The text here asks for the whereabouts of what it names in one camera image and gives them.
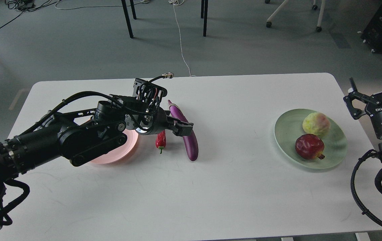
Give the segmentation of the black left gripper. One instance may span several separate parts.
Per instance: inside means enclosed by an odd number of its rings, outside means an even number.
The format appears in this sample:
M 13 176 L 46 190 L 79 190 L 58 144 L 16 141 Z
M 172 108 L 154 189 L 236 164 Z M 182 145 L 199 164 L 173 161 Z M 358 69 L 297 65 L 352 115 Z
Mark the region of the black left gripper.
M 126 115 L 126 129 L 140 135 L 156 135 L 163 130 L 171 130 L 175 136 L 190 136 L 193 126 L 194 123 L 178 122 L 171 111 L 160 107 L 152 115 Z

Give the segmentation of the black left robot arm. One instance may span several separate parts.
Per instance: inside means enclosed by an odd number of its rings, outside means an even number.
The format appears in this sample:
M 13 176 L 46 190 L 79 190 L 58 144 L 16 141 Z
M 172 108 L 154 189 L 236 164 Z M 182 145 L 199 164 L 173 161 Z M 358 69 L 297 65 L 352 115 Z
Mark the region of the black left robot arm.
M 162 109 L 162 97 L 79 92 L 20 135 L 0 142 L 0 230 L 12 224 L 9 212 L 29 195 L 29 186 L 17 180 L 19 174 L 58 157 L 82 166 L 124 145 L 125 130 L 141 135 L 171 130 L 176 136 L 190 136 L 194 124 Z

